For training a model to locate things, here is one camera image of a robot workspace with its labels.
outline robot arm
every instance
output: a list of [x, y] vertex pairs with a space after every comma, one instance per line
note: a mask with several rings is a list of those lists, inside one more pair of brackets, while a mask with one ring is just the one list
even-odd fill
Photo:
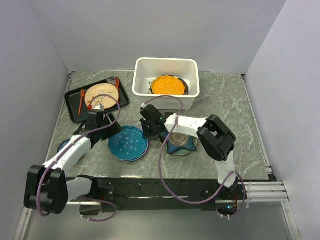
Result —
[[[73, 145], [63, 157], [55, 164], [48, 172], [45, 182], [42, 185], [40, 193], [41, 210], [59, 214], [66, 207], [67, 202], [82, 196], [88, 197], [98, 196], [98, 180], [95, 177], [80, 175], [74, 180], [66, 180], [66, 176], [78, 160], [94, 147], [99, 141], [104, 141], [113, 135], [121, 132], [121, 126], [116, 123], [108, 129], [89, 133], [92, 130], [109, 125], [115, 121], [113, 114], [104, 116], [103, 110], [93, 109], [89, 111], [88, 118], [85, 123], [82, 123], [77, 131], [74, 132], [70, 142], [52, 159], [44, 163], [42, 166], [33, 165], [27, 174], [24, 206], [30, 209], [37, 209], [37, 189], [41, 177], [45, 170], [57, 160], [57, 157], [66, 150], [70, 145]], [[86, 137], [74, 143], [76, 139], [83, 134], [88, 134]]]
[[[162, 132], [169, 132], [175, 125], [177, 115], [173, 112], [161, 114], [153, 105], [147, 105], [141, 109], [141, 124], [143, 136], [150, 138]], [[104, 141], [119, 133], [122, 128], [116, 123], [108, 129], [89, 133], [92, 130], [109, 125], [115, 121], [112, 114], [104, 116], [101, 109], [93, 109], [88, 112], [88, 118], [73, 134], [70, 142], [61, 150], [73, 145], [63, 157], [55, 164], [45, 177], [40, 192], [40, 208], [48, 213], [59, 214], [66, 207], [67, 202], [79, 196], [98, 197], [98, 180], [91, 176], [80, 175], [74, 180], [66, 180], [66, 175], [78, 160], [86, 154], [99, 141]], [[215, 160], [218, 171], [218, 182], [221, 184], [226, 176], [235, 170], [233, 161], [233, 149], [235, 147], [235, 135], [216, 115], [208, 118], [192, 118], [179, 116], [178, 125], [174, 133], [183, 133], [199, 138], [206, 153]], [[83, 134], [87, 134], [75, 143]], [[32, 166], [27, 174], [24, 194], [24, 206], [29, 209], [37, 209], [37, 189], [40, 179], [46, 169], [56, 162], [60, 153], [44, 163], [42, 166]], [[233, 175], [225, 183], [225, 187], [233, 188], [237, 185], [237, 179]]]
[[[153, 105], [141, 108], [140, 114], [143, 116], [140, 121], [146, 138], [170, 132], [177, 118], [177, 114], [173, 112], [162, 115]], [[236, 136], [218, 116], [211, 115], [208, 118], [179, 116], [173, 133], [186, 134], [200, 140], [205, 152], [214, 159], [219, 184], [222, 184], [230, 172], [235, 171], [233, 150]], [[224, 186], [230, 188], [236, 180], [236, 176], [232, 175]]]

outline metal frame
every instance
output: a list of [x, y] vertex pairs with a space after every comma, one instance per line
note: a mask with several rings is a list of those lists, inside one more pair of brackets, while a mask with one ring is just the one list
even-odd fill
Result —
[[[72, 81], [72, 73], [69, 72], [69, 79], [68, 79], [68, 83], [66, 86], [66, 91], [68, 91], [71, 81]], [[255, 113], [253, 111], [253, 107], [248, 95], [248, 91], [245, 85], [245, 81], [244, 81], [244, 76], [242, 76], [242, 82], [243, 82], [243, 86], [246, 92], [246, 96], [249, 102], [249, 106], [253, 115], [253, 119], [254, 119], [254, 123], [255, 123], [255, 127], [257, 130], [257, 135], [258, 135], [258, 140], [260, 142], [260, 147], [264, 156], [264, 160], [265, 160], [265, 167], [266, 167], [266, 171], [268, 175], [273, 176], [273, 170], [271, 168], [269, 159], [268, 159], [268, 155], [265, 149], [265, 145], [260, 133], [260, 129], [256, 120], [256, 116]], [[62, 110], [64, 107], [65, 101], [63, 101], [59, 115], [58, 115], [58, 119], [54, 128], [54, 132], [52, 135], [52, 139], [50, 142], [50, 146], [47, 152], [47, 156], [46, 156], [46, 160], [49, 156], [49, 150], [53, 144], [53, 140], [54, 140], [54, 135], [57, 131], [57, 127], [58, 127], [58, 123], [59, 123], [59, 119], [60, 116], [62, 114]], [[295, 220], [295, 217], [293, 215], [293, 211], [291, 209], [290, 206], [290, 200], [285, 188], [285, 185], [282, 181], [255, 181], [255, 182], [245, 182], [245, 188], [247, 191], [247, 195], [248, 195], [248, 199], [245, 201], [246, 202], [246, 207], [248, 208], [250, 206], [250, 202], [281, 202], [282, 204], [282, 208], [283, 208], [283, 212], [285, 215], [285, 219], [291, 234], [291, 237], [293, 240], [300, 240], [301, 236], [297, 227], [297, 223]], [[223, 203], [230, 203], [231, 201], [229, 200], [217, 200], [216, 203], [217, 204], [223, 204]], [[80, 201], [76, 201], [76, 202], [68, 202], [67, 205], [100, 205], [99, 202], [80, 202]], [[29, 223], [29, 219], [30, 219], [30, 215], [31, 215], [32, 210], [31, 209], [27, 209], [27, 208], [23, 208], [21, 217], [20, 217], [20, 221], [18, 223], [15, 235], [14, 235], [14, 240], [23, 240], [25, 237], [25, 233], [28, 227], [28, 223]]]

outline orange utensil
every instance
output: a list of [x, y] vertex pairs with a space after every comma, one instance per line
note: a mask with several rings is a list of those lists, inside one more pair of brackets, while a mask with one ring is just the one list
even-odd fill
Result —
[[79, 105], [79, 113], [78, 113], [78, 116], [80, 116], [80, 113], [81, 113], [81, 108], [82, 108], [82, 101], [84, 99], [84, 96], [85, 96], [85, 90], [84, 89], [81, 89], [81, 100], [80, 100], [80, 105]]

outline orange plate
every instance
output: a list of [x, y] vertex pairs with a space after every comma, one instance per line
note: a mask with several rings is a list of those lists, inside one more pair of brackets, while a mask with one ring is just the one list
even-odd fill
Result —
[[159, 76], [151, 84], [153, 94], [184, 95], [185, 86], [174, 76]]

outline blue polka dot plate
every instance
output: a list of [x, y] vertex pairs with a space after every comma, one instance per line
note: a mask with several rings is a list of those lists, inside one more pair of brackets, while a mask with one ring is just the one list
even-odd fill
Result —
[[119, 160], [133, 162], [140, 159], [149, 146], [143, 139], [143, 131], [135, 126], [123, 126], [123, 130], [109, 138], [108, 147]]

